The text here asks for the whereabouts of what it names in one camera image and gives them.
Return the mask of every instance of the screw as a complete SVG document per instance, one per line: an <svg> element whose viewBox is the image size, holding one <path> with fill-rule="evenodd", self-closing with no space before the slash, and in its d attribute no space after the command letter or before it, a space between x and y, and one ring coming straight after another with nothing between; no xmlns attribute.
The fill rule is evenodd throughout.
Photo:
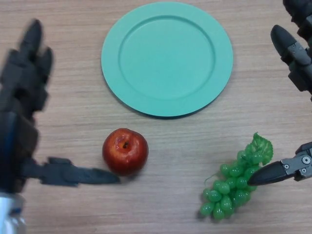
<svg viewBox="0 0 312 234"><path fill-rule="evenodd" d="M304 157L302 158L302 162L303 162L304 164L310 164L310 163L311 163L311 159L310 159L310 157L308 157L308 156L304 156Z"/></svg>

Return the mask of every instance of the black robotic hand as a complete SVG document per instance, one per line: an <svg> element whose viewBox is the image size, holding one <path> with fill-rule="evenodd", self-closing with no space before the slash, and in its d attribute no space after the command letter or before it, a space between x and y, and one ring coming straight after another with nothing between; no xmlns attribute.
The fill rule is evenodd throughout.
<svg viewBox="0 0 312 234"><path fill-rule="evenodd" d="M272 42L290 70L289 78L299 91L312 94L312 1L283 0L287 12L298 27L298 35L305 39L304 48L279 25L271 31ZM300 146L295 157L283 159L262 167L248 181L249 185L265 185L292 178L300 181L312 177L312 142Z"/></svg>
<svg viewBox="0 0 312 234"><path fill-rule="evenodd" d="M298 27L298 35L308 43L304 48L279 25L271 31L272 42L283 62L289 66L289 78L299 91L312 94L312 2L311 0L283 0L286 10Z"/></svg>
<svg viewBox="0 0 312 234"><path fill-rule="evenodd" d="M0 74L0 193L20 193L28 178L61 186L120 182L110 172L78 168L67 159L49 158L44 165L32 159L39 135L33 114L45 105L53 63L50 48L39 52L41 38L42 25L34 20Z"/></svg>

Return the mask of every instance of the grape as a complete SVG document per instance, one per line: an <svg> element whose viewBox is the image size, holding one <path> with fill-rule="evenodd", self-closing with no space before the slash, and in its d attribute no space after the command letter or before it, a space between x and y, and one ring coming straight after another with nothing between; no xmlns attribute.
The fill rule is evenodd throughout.
<svg viewBox="0 0 312 234"><path fill-rule="evenodd" d="M239 177L243 173L244 173L244 168L241 166L233 167L230 170L230 175L233 177Z"/></svg>
<svg viewBox="0 0 312 234"><path fill-rule="evenodd" d="M230 166L229 164L222 164L220 166L220 171L221 173L225 176L225 177L228 177L229 176L229 172L230 172Z"/></svg>
<svg viewBox="0 0 312 234"><path fill-rule="evenodd" d="M244 177L246 178L246 179L250 179L250 177L256 172L256 171L258 171L259 170L259 166L253 166L253 167L250 167L250 168L248 168L246 171L245 171L245 173L244 173Z"/></svg>
<svg viewBox="0 0 312 234"><path fill-rule="evenodd" d="M230 177L226 180L226 183L230 186L230 189L234 189L236 187L236 178Z"/></svg>
<svg viewBox="0 0 312 234"><path fill-rule="evenodd" d="M221 180L218 180L218 179L215 180L215 181L214 181L214 190L219 191L219 187L220 187L221 183L222 183Z"/></svg>
<svg viewBox="0 0 312 234"><path fill-rule="evenodd" d="M234 214L234 208L233 207L231 207L228 211L224 211L224 215L226 218L231 217L232 214Z"/></svg>
<svg viewBox="0 0 312 234"><path fill-rule="evenodd" d="M214 214L214 218L217 220L224 219L225 214L224 214L223 210L221 210L219 202L215 204L213 214Z"/></svg>
<svg viewBox="0 0 312 234"><path fill-rule="evenodd" d="M211 214L211 212L214 210L215 204L210 202L210 203L205 203L201 206L200 208L200 213L203 216L208 216Z"/></svg>
<svg viewBox="0 0 312 234"><path fill-rule="evenodd" d="M235 198L235 196L232 197L231 200L232 200L232 206L233 206L233 208L237 208L237 207L240 206L240 204L238 203L238 201L237 201L237 199Z"/></svg>
<svg viewBox="0 0 312 234"><path fill-rule="evenodd" d="M230 192L230 186L225 182L221 182L218 191L221 194L228 194Z"/></svg>
<svg viewBox="0 0 312 234"><path fill-rule="evenodd" d="M253 192L253 191L255 191L256 189L257 189L257 186L247 186L247 187L245 188L245 190L248 191L248 192Z"/></svg>
<svg viewBox="0 0 312 234"><path fill-rule="evenodd" d="M235 197L235 194L236 194L236 190L234 189L234 190L231 190L231 191L229 192L228 196L229 196L230 198L233 198L233 197Z"/></svg>
<svg viewBox="0 0 312 234"><path fill-rule="evenodd" d="M262 162L262 153L261 152L256 152L254 155L252 155L252 164L253 165L258 165L260 162Z"/></svg>
<svg viewBox="0 0 312 234"><path fill-rule="evenodd" d="M224 195L220 201L220 206L223 211L229 211L232 208L232 201L229 196Z"/></svg>
<svg viewBox="0 0 312 234"><path fill-rule="evenodd" d="M237 161L238 163L246 160L246 154L244 150L241 150L237 153Z"/></svg>
<svg viewBox="0 0 312 234"><path fill-rule="evenodd" d="M218 191L216 190L211 190L208 194L208 199L212 202L217 202L219 200L221 200L222 198L222 195L221 193L219 193Z"/></svg>
<svg viewBox="0 0 312 234"><path fill-rule="evenodd" d="M239 205L242 205L247 200L247 194L246 191L243 190L237 190L235 194L235 199L237 200Z"/></svg>
<svg viewBox="0 0 312 234"><path fill-rule="evenodd" d="M247 179L245 177L239 177L237 178L237 181L236 181L236 187L238 189L244 189L246 188L248 185L247 185Z"/></svg>
<svg viewBox="0 0 312 234"><path fill-rule="evenodd" d="M250 201L250 199L251 199L251 195L250 195L250 192L248 192L248 191L244 191L244 193L245 193L245 203L246 202L249 202Z"/></svg>
<svg viewBox="0 0 312 234"><path fill-rule="evenodd" d="M205 198L206 200L209 200L209 192L210 189L204 189L203 191L203 198Z"/></svg>

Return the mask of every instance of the grape stem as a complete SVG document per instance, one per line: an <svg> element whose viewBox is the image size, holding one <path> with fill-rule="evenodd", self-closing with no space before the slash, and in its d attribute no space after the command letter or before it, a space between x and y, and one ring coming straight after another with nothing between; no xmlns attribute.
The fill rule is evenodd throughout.
<svg viewBox="0 0 312 234"><path fill-rule="evenodd" d="M210 176L210 177L208 177L207 179L205 179L205 182L204 182L204 184L205 184L205 187L207 187L207 180L208 179L211 179L212 177L214 177L214 176L216 176L218 174L218 172L217 173L214 173L212 176Z"/></svg>

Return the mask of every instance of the apple stem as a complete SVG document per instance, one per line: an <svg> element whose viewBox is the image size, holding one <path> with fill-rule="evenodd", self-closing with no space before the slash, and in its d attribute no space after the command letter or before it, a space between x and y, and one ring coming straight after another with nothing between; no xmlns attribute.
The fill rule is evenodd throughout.
<svg viewBox="0 0 312 234"><path fill-rule="evenodd" d="M123 148L126 149L128 145L129 145L129 143L126 141L126 142L123 144Z"/></svg>

